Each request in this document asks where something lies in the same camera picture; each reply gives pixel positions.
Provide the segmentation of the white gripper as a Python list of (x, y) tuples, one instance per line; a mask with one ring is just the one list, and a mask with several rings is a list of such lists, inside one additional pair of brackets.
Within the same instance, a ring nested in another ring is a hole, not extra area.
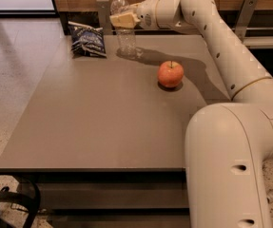
[(136, 12), (124, 12), (111, 15), (110, 23), (116, 28), (134, 29), (139, 23), (142, 29), (158, 29), (156, 8), (159, 0), (145, 0), (129, 5)]

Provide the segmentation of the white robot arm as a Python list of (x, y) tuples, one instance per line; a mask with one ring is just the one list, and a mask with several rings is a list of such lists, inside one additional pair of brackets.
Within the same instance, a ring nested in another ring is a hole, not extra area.
[(185, 133), (192, 228), (272, 228), (263, 162), (273, 158), (273, 77), (221, 18), (214, 0), (145, 0), (111, 15), (115, 27), (194, 26), (229, 102), (199, 110)]

